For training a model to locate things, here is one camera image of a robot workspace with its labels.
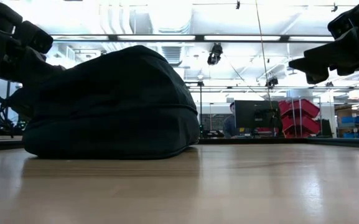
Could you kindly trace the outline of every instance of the person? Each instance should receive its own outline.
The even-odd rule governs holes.
[[[223,122],[223,134],[227,139],[234,139],[240,134],[239,129],[236,128],[235,102],[231,103],[229,107],[232,114]]]

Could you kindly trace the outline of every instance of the table surface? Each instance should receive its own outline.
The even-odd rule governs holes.
[[[359,148],[196,146],[158,161],[0,151],[0,223],[359,223]]]

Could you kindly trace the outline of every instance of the wooden surface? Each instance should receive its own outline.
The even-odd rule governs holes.
[[[0,223],[359,223],[359,149],[197,146],[159,161],[0,151]]]

